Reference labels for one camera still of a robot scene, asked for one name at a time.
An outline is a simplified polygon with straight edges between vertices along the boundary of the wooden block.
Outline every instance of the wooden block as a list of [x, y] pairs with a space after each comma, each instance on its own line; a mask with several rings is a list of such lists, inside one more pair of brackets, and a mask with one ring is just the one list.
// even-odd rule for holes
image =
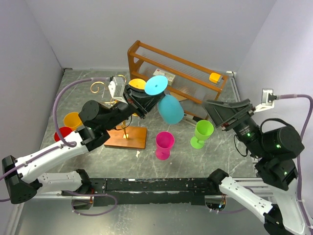
[[183, 97], [183, 96], [181, 96], [181, 95], [179, 95], [179, 94], [176, 94], [176, 93], [174, 93], [174, 92], [170, 92], [170, 94], [172, 95], [172, 96], [174, 96], [178, 101], [183, 101], [183, 100], [186, 100], [187, 98], [185, 98], [185, 97]]
[[129, 126], [126, 128], [128, 138], [124, 138], [123, 130], [108, 131], [110, 138], [104, 143], [105, 147], [120, 147], [120, 148], [140, 148], [146, 147], [147, 128], [138, 126]]

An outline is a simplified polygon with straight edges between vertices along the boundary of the lime green cup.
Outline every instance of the lime green cup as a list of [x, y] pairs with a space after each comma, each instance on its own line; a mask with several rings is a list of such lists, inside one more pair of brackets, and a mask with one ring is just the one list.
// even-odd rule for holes
[[195, 136], [191, 138], [190, 143], [196, 149], [201, 149], [204, 146], [204, 141], [207, 140], [214, 131], [214, 126], [207, 120], [197, 122]]

